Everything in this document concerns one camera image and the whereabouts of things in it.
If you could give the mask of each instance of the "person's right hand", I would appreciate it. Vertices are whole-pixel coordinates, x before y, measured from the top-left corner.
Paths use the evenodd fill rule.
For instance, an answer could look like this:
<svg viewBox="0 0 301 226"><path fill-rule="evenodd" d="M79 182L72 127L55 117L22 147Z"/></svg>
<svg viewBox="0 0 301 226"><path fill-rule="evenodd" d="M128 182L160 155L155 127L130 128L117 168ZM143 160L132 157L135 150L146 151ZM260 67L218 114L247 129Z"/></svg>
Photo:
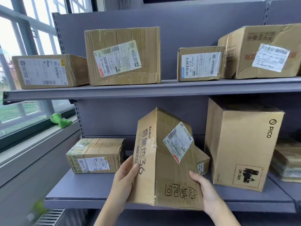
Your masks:
<svg viewBox="0 0 301 226"><path fill-rule="evenodd" d="M200 183L203 193L204 211L212 218L214 214L224 207L225 202L217 194L209 180L192 171L189 171L189 175L193 180Z"/></svg>

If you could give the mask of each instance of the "finger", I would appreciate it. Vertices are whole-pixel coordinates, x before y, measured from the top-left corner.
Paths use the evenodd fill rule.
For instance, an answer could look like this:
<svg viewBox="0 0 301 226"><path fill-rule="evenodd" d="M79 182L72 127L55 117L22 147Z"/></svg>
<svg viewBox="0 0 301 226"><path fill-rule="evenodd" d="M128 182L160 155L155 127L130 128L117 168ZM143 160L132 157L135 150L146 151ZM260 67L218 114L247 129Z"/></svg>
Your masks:
<svg viewBox="0 0 301 226"><path fill-rule="evenodd" d="M192 171L189 171L189 175L192 180L195 180L201 184L201 186L204 186L205 188L208 186L212 186L211 182L209 182L208 179L205 179L202 175L199 175L197 173L194 173Z"/></svg>
<svg viewBox="0 0 301 226"><path fill-rule="evenodd" d="M133 163L133 155L131 155L130 157L128 157L127 160L125 160L120 168L118 169L118 171L115 173L115 177L119 180L123 179L129 172L130 168L132 167L132 163Z"/></svg>
<svg viewBox="0 0 301 226"><path fill-rule="evenodd" d="M138 174L138 171L139 171L139 164L135 163L135 165L131 168L128 175L124 178L126 180L127 184L131 184L134 182L134 179L135 179L136 175Z"/></svg>

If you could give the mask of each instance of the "green object on window sill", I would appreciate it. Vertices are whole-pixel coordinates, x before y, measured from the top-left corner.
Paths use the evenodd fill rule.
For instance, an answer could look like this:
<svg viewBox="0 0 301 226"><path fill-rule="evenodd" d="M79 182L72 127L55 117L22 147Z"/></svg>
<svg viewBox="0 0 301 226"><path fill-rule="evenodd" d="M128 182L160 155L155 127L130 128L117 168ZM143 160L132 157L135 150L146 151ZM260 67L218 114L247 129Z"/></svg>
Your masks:
<svg viewBox="0 0 301 226"><path fill-rule="evenodd" d="M62 116L61 116L60 113L54 113L51 116L50 121L52 123L58 124L58 126L60 128L65 128L65 127L67 127L69 125L72 125L72 121L71 120L67 120L65 118L62 118Z"/></svg>

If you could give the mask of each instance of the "cardboard box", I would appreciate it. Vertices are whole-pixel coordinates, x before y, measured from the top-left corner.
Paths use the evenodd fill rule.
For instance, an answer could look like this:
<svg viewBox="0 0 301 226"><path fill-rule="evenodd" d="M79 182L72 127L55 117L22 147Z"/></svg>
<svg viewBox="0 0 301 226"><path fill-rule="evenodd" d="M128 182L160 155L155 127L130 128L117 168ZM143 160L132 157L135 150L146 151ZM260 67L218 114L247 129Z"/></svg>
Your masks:
<svg viewBox="0 0 301 226"><path fill-rule="evenodd" d="M262 191L284 112L210 98L205 152L214 184Z"/></svg>
<svg viewBox="0 0 301 226"><path fill-rule="evenodd" d="M161 83L160 28L85 31L90 85Z"/></svg>
<svg viewBox="0 0 301 226"><path fill-rule="evenodd" d="M227 79L294 77L301 63L301 24L245 26L219 39Z"/></svg>
<svg viewBox="0 0 301 226"><path fill-rule="evenodd" d="M279 137L270 168L283 181L301 182L301 143Z"/></svg>
<svg viewBox="0 0 301 226"><path fill-rule="evenodd" d="M208 168L209 168L210 157L208 155L206 155L206 153L203 152L201 149L199 149L197 146L195 146L195 148L192 149L192 151L193 151L194 157L197 161L196 167L197 167L198 173L200 175L206 174L208 172Z"/></svg>
<svg viewBox="0 0 301 226"><path fill-rule="evenodd" d="M123 163L125 139L81 139L66 156L75 174L116 172Z"/></svg>
<svg viewBox="0 0 301 226"><path fill-rule="evenodd" d="M225 46L180 48L177 79L179 82L220 79Z"/></svg>
<svg viewBox="0 0 301 226"><path fill-rule="evenodd" d="M134 161L139 163L128 201L183 209L203 209L189 124L156 108L138 121Z"/></svg>
<svg viewBox="0 0 301 226"><path fill-rule="evenodd" d="M13 56L21 89L74 87L89 84L84 57L71 54Z"/></svg>

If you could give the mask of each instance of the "window sill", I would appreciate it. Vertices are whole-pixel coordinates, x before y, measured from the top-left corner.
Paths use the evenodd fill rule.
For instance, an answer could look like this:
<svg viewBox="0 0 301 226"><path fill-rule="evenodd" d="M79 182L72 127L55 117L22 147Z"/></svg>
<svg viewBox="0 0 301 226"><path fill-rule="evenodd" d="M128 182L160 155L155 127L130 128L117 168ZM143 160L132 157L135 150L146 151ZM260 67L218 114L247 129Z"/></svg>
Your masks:
<svg viewBox="0 0 301 226"><path fill-rule="evenodd" d="M60 129L53 126L0 153L0 187L79 130L76 116L73 124Z"/></svg>

